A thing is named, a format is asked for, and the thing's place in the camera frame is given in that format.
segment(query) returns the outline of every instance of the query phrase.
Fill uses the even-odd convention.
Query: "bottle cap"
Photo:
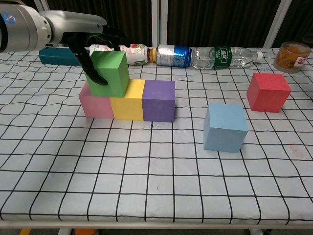
[[[254,62],[260,63],[262,58],[263,58],[263,53],[261,51],[257,51],[257,57],[256,57],[256,60]]]

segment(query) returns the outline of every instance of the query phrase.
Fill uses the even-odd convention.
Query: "table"
[[[0,226],[313,228],[313,54],[275,114],[246,98],[254,72],[280,73],[261,50],[245,69],[129,66],[175,81],[174,123],[85,118],[80,67],[0,54]],[[210,102],[244,105],[240,153],[203,150]]]

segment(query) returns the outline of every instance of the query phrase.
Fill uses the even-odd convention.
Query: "green bottle label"
[[[228,68],[231,63],[231,49],[230,47],[214,47],[215,50],[215,69]]]

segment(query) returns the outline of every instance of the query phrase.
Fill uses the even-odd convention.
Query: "red foam cube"
[[[79,94],[79,99],[87,118],[114,118],[110,98],[92,96],[87,82]]]
[[[290,92],[283,75],[254,73],[246,96],[251,110],[279,113]]]

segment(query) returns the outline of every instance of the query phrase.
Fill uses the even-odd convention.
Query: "white plastic bottle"
[[[262,58],[262,52],[243,47],[195,47],[191,66],[197,69],[237,68],[251,62],[259,63]]]
[[[144,65],[147,63],[156,62],[156,49],[148,48],[143,44],[131,44],[130,47],[124,45],[119,46],[120,50],[126,52],[127,64],[129,65]],[[89,47],[89,55],[94,51],[112,51],[107,45],[93,44]]]

